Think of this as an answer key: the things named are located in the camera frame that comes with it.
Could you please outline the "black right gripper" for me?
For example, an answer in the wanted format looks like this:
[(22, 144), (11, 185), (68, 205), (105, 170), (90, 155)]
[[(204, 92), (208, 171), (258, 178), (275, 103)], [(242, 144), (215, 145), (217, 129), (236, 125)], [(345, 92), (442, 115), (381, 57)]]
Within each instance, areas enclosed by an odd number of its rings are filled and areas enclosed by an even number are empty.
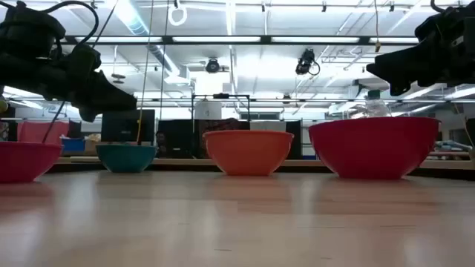
[(420, 86), (474, 83), (474, 23), (455, 22), (440, 28), (423, 22), (415, 29), (419, 44), (377, 56), (366, 71), (387, 80), (391, 96)]

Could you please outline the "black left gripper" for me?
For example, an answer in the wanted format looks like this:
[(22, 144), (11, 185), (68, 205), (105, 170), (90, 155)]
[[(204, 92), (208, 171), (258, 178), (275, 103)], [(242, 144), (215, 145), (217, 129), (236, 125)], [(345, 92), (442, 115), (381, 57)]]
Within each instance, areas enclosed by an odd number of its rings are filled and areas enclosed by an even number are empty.
[(94, 122), (98, 111), (131, 111), (137, 99), (112, 85), (102, 70), (92, 71), (86, 79), (68, 78), (60, 69), (44, 69), (45, 100), (71, 102), (79, 107), (79, 116)]

